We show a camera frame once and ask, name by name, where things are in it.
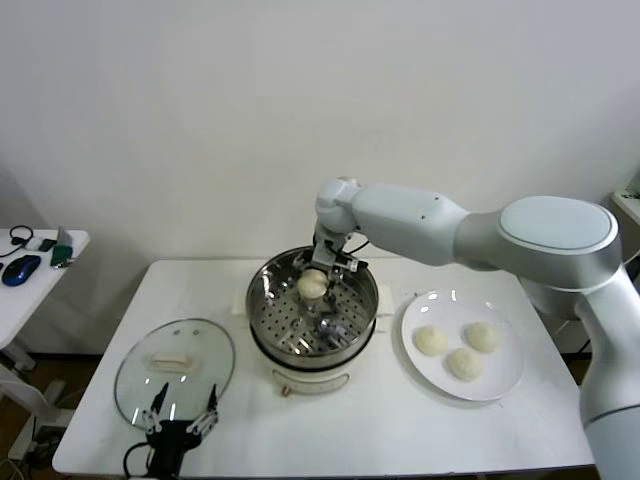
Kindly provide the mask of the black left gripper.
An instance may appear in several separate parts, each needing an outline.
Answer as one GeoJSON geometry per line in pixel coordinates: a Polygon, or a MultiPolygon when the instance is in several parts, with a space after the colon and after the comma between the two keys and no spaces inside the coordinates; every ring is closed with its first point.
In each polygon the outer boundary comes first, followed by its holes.
{"type": "Polygon", "coordinates": [[[146,476],[156,479],[177,479],[185,454],[201,444],[201,435],[208,435],[219,419],[217,385],[214,384],[204,412],[192,422],[160,421],[168,387],[166,382],[153,398],[151,406],[141,414],[146,440],[152,450],[146,476]]]}

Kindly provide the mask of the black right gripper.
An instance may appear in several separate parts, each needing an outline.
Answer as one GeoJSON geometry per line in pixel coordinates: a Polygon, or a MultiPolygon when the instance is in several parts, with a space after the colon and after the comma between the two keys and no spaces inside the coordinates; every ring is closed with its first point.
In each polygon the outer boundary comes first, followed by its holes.
{"type": "Polygon", "coordinates": [[[299,249],[295,255],[295,269],[304,272],[312,265],[327,274],[327,300],[337,301],[342,295],[343,271],[356,272],[360,261],[344,251],[350,234],[336,233],[325,227],[316,227],[313,249],[299,249]]]}

